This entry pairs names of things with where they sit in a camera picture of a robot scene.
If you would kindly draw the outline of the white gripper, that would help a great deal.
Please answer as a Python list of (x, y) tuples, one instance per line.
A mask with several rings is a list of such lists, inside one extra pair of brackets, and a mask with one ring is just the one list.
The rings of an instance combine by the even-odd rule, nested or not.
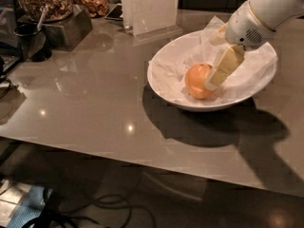
[(213, 46), (235, 44), (223, 49), (204, 86), (211, 91), (219, 88), (227, 78), (243, 63), (244, 47), (260, 47), (274, 36), (275, 32), (265, 26), (257, 16), (249, 1), (243, 3), (210, 38)]

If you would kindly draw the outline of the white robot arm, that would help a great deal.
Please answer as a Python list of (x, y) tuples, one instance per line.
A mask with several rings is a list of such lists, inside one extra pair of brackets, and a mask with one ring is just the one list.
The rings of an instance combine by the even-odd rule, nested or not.
[(278, 28), (293, 17), (304, 14), (304, 0), (247, 0), (209, 39), (224, 45), (204, 86), (215, 90), (243, 63), (245, 53), (270, 41)]

